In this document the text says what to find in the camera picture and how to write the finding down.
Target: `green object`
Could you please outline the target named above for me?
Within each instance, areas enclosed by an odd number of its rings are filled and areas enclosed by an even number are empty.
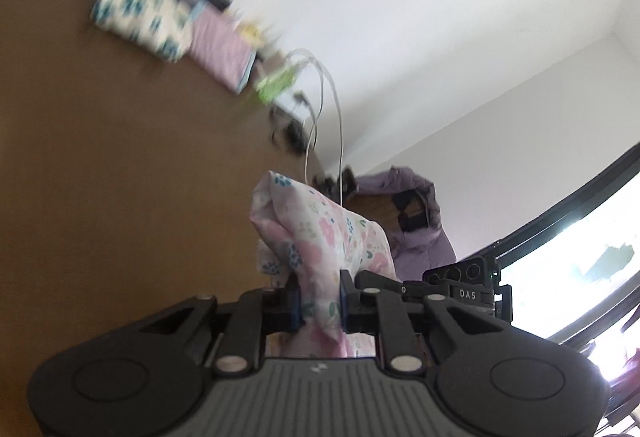
[[[260,101],[264,104],[271,103],[282,91],[293,87],[297,76],[297,66],[287,65],[274,74],[262,78],[255,86]]]

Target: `wooden surface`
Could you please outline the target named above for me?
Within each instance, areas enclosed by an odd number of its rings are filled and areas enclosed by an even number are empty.
[[[91,26],[94,1],[0,0],[3,437],[38,434],[26,383],[51,354],[259,287],[252,189],[301,178],[253,94]]]

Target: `fabric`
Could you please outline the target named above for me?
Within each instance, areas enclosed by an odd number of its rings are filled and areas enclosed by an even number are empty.
[[[191,45],[190,8],[176,0],[97,0],[95,24],[135,42],[168,61],[178,61]]]
[[[209,3],[197,4],[189,55],[217,81],[238,94],[249,81],[255,49],[243,40],[229,19]]]
[[[298,275],[305,325],[287,335],[287,357],[375,355],[368,335],[346,335],[340,319],[340,270],[368,269],[396,279],[380,226],[345,210],[318,191],[269,172],[254,190],[250,215],[263,244],[258,268],[274,287]]]
[[[398,230],[387,234],[393,247],[392,256],[399,280],[422,280],[422,273],[427,269],[456,261],[453,247],[442,229],[440,205],[431,181],[407,167],[391,167],[388,172],[361,175],[357,181],[358,193],[362,194],[396,194],[416,189],[426,198],[429,227],[409,233]]]

